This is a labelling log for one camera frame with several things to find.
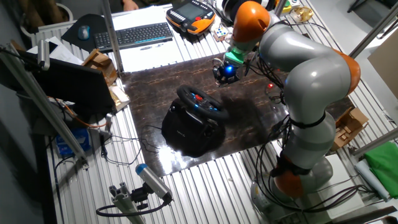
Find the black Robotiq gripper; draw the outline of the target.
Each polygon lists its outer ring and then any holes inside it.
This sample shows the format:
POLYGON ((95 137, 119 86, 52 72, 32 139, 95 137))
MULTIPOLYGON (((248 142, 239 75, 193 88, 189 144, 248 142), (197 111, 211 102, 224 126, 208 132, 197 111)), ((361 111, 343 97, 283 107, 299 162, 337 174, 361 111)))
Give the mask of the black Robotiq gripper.
POLYGON ((233 65, 223 65, 220 58, 212 60, 213 75, 217 78, 219 84, 234 84, 241 79, 238 75, 238 68, 233 65))

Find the bystander bare hand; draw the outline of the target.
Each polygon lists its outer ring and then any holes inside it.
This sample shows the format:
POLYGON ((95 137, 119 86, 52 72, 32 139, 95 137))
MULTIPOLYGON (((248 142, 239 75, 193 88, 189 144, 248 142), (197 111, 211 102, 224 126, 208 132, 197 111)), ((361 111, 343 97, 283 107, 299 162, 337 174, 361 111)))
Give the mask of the bystander bare hand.
POLYGON ((139 6, 133 0, 122 0, 123 11, 134 11, 139 9, 139 6))

